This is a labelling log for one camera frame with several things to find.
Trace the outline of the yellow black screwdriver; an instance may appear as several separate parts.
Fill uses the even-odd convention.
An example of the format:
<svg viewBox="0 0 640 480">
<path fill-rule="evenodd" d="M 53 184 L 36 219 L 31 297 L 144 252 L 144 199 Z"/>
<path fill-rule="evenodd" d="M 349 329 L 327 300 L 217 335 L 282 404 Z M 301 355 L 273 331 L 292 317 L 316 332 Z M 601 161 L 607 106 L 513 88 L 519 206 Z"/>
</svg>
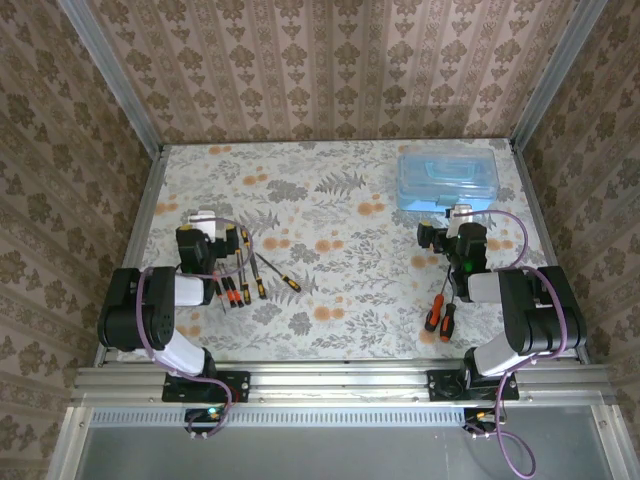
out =
<svg viewBox="0 0 640 480">
<path fill-rule="evenodd" d="M 266 260 L 261 254 L 257 253 L 256 256 L 268 267 L 270 268 L 273 272 L 275 272 L 280 278 L 281 280 L 286 283 L 293 291 L 300 293 L 302 291 L 301 286 L 294 281 L 291 277 L 289 277 L 288 275 L 282 273 L 277 267 L 275 267 L 272 263 L 270 263 L 268 260 Z"/>
<path fill-rule="evenodd" d="M 260 273 L 259 273 L 259 270 L 258 270 L 255 254 L 253 253 L 253 250 L 251 249 L 253 247 L 253 244 L 252 244 L 251 240 L 249 239 L 249 234 L 248 234 L 247 230 L 241 229 L 241 235 L 242 235 L 242 238 L 243 238 L 245 246 L 247 247 L 248 250 L 251 251 L 250 252 L 251 255 L 249 256 L 249 264 L 250 264 L 252 275 L 253 275 L 254 280 L 256 282 L 256 286 L 258 288 L 259 298 L 262 299 L 262 300 L 266 300 L 267 299 L 266 289 L 264 287 L 264 283 L 263 283 L 262 277 L 260 276 Z"/>
<path fill-rule="evenodd" d="M 238 275 L 239 275 L 239 282 L 241 286 L 241 292 L 243 296 L 243 303 L 245 305 L 250 305 L 251 296 L 249 291 L 249 285 L 246 280 L 244 255 L 240 248 L 236 250 L 236 257 L 237 257 L 237 263 L 238 263 Z"/>
</svg>

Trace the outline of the transparent blue tool box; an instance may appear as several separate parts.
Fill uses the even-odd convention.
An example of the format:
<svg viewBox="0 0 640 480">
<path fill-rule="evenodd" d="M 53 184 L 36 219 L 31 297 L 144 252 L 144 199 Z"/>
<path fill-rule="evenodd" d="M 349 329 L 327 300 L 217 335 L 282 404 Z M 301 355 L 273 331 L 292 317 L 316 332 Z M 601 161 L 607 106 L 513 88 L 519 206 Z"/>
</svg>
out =
<svg viewBox="0 0 640 480">
<path fill-rule="evenodd" d="M 500 188 L 494 153 L 476 147 L 407 147 L 397 160 L 397 207 L 443 213 L 487 209 Z"/>
</svg>

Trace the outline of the grey metal panel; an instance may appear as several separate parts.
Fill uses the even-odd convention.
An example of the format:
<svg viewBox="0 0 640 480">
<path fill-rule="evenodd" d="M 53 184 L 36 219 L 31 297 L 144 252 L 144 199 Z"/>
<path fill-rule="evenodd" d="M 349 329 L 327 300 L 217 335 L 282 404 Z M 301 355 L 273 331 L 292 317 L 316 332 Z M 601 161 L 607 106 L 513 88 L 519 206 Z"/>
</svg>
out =
<svg viewBox="0 0 640 480">
<path fill-rule="evenodd" d="M 229 426 L 192 440 L 133 409 L 83 415 L 47 480 L 640 480 L 610 407 L 512 408 L 503 442 L 453 426 Z"/>
</svg>

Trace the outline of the aluminium table side rail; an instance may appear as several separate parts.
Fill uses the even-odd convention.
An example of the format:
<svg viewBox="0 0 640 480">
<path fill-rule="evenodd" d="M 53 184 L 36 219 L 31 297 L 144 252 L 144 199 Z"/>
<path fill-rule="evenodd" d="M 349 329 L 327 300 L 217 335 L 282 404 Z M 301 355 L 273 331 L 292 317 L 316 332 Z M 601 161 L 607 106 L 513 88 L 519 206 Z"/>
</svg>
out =
<svg viewBox="0 0 640 480">
<path fill-rule="evenodd" d="M 527 169 L 526 162 L 524 160 L 521 149 L 515 145 L 513 142 L 509 143 L 515 165 L 517 167 L 524 194 L 527 198 L 527 202 L 531 211 L 532 219 L 536 227 L 536 231 L 538 234 L 538 238 L 540 240 L 541 249 L 544 252 L 545 260 L 549 265 L 557 265 L 558 259 L 552 245 L 551 237 L 549 235 L 549 231 L 547 229 L 543 212 L 541 210 L 535 188 L 531 177 L 529 175 L 529 171 Z"/>
<path fill-rule="evenodd" d="M 142 264 L 151 223 L 165 178 L 170 150 L 170 145 L 163 145 L 152 161 L 123 258 L 122 267 L 124 268 L 140 267 Z"/>
</svg>

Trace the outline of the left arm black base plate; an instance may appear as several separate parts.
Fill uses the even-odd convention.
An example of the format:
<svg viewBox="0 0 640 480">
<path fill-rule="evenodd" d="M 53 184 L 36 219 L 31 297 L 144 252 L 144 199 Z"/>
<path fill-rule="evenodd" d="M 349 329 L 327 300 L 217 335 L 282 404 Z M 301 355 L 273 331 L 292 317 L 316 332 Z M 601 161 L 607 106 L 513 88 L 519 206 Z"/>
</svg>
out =
<svg viewBox="0 0 640 480">
<path fill-rule="evenodd" d="M 224 383 L 232 395 L 232 402 L 247 403 L 251 387 L 248 371 L 223 370 L 217 373 L 217 380 Z M 167 374 L 162 390 L 165 403 L 225 403 L 225 390 L 210 382 L 193 382 L 182 377 Z"/>
</svg>

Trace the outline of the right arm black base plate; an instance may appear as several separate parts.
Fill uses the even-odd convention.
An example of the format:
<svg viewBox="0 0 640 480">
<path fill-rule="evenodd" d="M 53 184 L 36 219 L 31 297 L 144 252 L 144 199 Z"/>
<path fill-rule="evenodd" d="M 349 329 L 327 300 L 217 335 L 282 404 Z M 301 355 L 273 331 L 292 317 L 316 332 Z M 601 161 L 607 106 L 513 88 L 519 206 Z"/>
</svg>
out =
<svg viewBox="0 0 640 480">
<path fill-rule="evenodd" d="M 444 401 L 495 401 L 499 377 L 483 377 L 461 370 L 429 370 L 427 372 L 429 399 Z"/>
</svg>

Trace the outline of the aluminium mounting rail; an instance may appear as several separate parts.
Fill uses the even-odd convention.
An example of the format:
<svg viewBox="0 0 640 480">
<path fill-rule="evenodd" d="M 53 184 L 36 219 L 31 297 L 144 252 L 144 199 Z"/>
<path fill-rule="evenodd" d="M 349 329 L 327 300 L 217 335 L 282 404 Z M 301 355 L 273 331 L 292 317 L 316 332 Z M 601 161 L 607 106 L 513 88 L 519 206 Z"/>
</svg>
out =
<svg viewBox="0 0 640 480">
<path fill-rule="evenodd" d="M 227 364 L 250 374 L 251 406 L 424 406 L 434 382 L 429 371 L 454 369 L 454 361 L 257 362 Z M 79 371 L 74 406 L 156 406 L 165 375 L 144 363 L 108 363 Z M 561 358 L 516 373 L 517 406 L 611 404 L 606 371 Z"/>
</svg>

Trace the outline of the aluminium frame post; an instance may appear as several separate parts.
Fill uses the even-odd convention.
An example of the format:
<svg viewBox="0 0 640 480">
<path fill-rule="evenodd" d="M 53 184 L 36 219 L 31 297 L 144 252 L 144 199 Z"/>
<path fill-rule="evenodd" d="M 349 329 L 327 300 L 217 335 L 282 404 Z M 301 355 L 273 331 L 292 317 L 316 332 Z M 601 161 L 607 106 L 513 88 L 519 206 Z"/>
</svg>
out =
<svg viewBox="0 0 640 480">
<path fill-rule="evenodd" d="M 522 151 L 558 92 L 608 0 L 579 0 L 511 136 Z"/>
<path fill-rule="evenodd" d="M 80 40 L 89 52 L 107 86 L 124 111 L 139 140 L 152 159 L 162 150 L 163 142 L 130 82 L 123 60 L 119 60 L 104 29 L 99 25 L 86 0 L 58 0 Z"/>
</svg>

